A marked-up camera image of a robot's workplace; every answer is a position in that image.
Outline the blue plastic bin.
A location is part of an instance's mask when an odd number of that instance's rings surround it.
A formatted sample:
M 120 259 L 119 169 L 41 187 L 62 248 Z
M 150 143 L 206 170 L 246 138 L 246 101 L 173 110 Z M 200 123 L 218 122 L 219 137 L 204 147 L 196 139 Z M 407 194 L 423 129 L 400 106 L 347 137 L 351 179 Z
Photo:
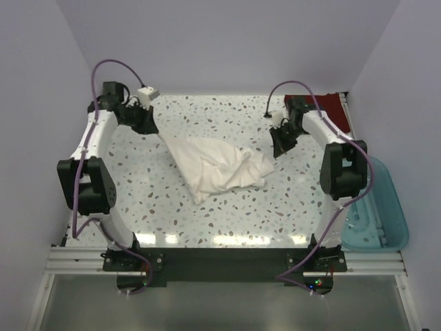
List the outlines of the blue plastic bin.
M 354 252 L 398 252 L 409 241 L 407 222 L 387 167 L 371 158 L 374 185 L 353 203 L 342 231 L 342 246 Z

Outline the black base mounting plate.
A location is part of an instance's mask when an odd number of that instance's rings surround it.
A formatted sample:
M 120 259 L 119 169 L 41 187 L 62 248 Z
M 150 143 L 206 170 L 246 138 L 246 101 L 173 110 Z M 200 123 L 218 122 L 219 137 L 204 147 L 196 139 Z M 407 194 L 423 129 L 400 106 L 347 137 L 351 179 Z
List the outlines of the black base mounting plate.
M 103 271 L 117 274 L 119 290 L 130 294 L 171 282 L 273 283 L 327 294 L 334 275 L 347 271 L 340 247 L 319 248 L 135 248 L 107 250 Z

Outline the folded dark red shirt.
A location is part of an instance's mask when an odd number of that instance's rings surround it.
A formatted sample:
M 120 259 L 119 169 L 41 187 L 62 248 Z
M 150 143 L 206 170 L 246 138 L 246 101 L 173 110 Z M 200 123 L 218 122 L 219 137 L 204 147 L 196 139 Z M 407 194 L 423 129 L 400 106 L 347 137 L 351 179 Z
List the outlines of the folded dark red shirt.
M 294 99 L 303 99 L 304 103 L 313 105 L 313 99 L 310 95 L 293 95 L 286 94 L 284 98 L 285 107 L 290 109 Z M 318 105 L 324 110 L 328 117 L 338 126 L 344 133 L 350 133 L 351 128 L 342 105 L 339 93 L 325 94 L 316 96 Z

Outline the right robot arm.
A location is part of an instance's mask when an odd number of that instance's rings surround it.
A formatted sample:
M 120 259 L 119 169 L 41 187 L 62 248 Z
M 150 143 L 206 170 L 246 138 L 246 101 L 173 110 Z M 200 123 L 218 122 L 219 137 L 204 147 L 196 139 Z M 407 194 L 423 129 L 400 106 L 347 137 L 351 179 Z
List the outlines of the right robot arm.
M 287 116 L 273 113 L 269 129 L 274 158 L 294 149 L 302 135 L 310 135 L 323 150 L 319 184 L 325 194 L 325 209 L 311 236 L 309 252 L 290 268 L 294 271 L 317 257 L 340 254 L 349 206 L 362 197 L 367 187 L 370 161 L 367 144 L 345 134 L 316 102 L 307 103 L 302 96 L 286 97 L 285 106 Z

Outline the aluminium frame rail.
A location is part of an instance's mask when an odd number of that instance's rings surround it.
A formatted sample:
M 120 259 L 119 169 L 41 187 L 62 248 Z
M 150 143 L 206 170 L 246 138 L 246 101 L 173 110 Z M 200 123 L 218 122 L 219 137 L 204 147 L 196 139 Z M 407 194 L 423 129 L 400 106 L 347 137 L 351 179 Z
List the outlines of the aluminium frame rail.
M 47 274 L 101 274 L 103 248 L 55 247 L 50 249 L 44 272 Z M 394 253 L 345 252 L 345 276 L 406 276 L 402 255 Z

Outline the white t shirt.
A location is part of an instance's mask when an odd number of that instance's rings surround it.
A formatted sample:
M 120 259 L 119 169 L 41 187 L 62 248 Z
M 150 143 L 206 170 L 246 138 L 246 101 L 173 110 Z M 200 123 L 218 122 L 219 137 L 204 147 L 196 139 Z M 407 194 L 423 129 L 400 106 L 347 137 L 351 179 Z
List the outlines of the white t shirt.
M 274 165 L 264 153 L 226 141 L 158 135 L 166 145 L 196 205 L 234 188 L 265 186 Z

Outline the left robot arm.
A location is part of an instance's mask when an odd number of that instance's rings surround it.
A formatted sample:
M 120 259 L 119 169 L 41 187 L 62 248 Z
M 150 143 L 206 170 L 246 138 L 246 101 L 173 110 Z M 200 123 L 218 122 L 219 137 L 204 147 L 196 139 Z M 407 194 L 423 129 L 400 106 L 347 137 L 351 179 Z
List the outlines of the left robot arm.
M 135 251 L 139 244 L 116 209 L 116 184 L 103 160 L 119 126 L 137 134 L 158 134 L 151 102 L 159 91 L 143 86 L 130 94 L 115 81 L 103 83 L 103 91 L 87 108 L 88 122 L 76 150 L 57 163 L 57 174 L 66 203 L 72 211 L 72 238 L 78 239 L 96 224 L 109 250 Z

